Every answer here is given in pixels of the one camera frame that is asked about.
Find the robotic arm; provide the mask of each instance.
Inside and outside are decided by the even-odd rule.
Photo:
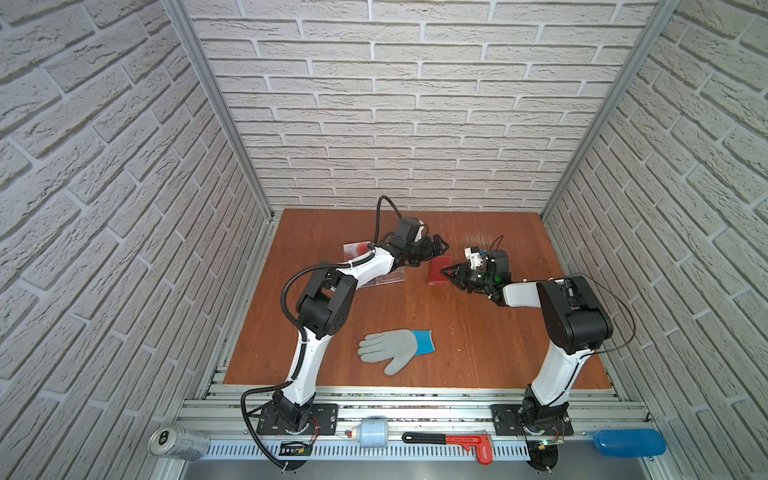
[[[400,266],[418,266],[449,248],[439,235],[422,237],[424,229],[423,222],[401,217],[397,230],[384,236],[388,240],[369,244],[368,253],[346,264],[310,267],[313,274],[296,305],[295,323],[304,335],[296,344],[286,379],[289,385],[273,394],[279,423],[286,430],[301,432],[310,420],[323,355],[333,335],[344,326],[355,291],[377,276]]]
[[[541,308],[549,349],[533,383],[523,395],[520,423],[540,435],[567,417],[568,398],[581,367],[611,338],[613,325],[582,276],[543,282],[512,283],[504,250],[465,249],[467,261],[443,274],[467,293],[484,293],[499,306]]]

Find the red wrench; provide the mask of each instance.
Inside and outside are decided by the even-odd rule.
[[[481,465],[490,465],[491,462],[493,462],[491,437],[485,433],[471,435],[443,435],[442,433],[406,432],[402,434],[402,440],[404,443],[461,445],[467,452],[470,452],[472,447],[475,447],[475,454]]]

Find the blue glove cuff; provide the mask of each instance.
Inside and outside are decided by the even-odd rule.
[[[431,330],[411,330],[411,333],[416,337],[416,353],[414,356],[435,351],[435,346],[432,345]]]

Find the brick wall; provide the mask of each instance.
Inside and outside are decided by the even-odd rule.
[[[0,478],[147,478],[263,218],[160,2],[0,18]]]
[[[276,210],[540,211],[654,7],[185,2]]]
[[[684,0],[546,222],[631,305],[612,363],[686,478],[768,475],[766,14]]]

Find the brown wooden board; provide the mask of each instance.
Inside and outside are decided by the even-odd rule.
[[[563,272],[537,214],[405,212],[429,225],[451,246],[458,263],[465,247],[488,248],[504,234],[513,281],[558,278]],[[224,383],[275,385],[288,374],[296,328],[280,310],[285,282],[305,266],[338,262],[342,245],[371,240],[372,210],[285,210],[259,285],[227,368]],[[382,212],[381,235],[394,230],[396,215]],[[318,386],[398,386],[523,389],[544,361],[549,338],[540,309],[496,306],[487,297],[453,285],[427,284],[429,262],[406,268],[406,281],[357,290],[346,325],[328,346]],[[309,275],[288,296],[292,311]],[[368,333],[432,330],[436,351],[414,357],[394,376],[386,362],[364,363],[358,342]],[[584,365],[576,389],[609,389],[600,359]]]

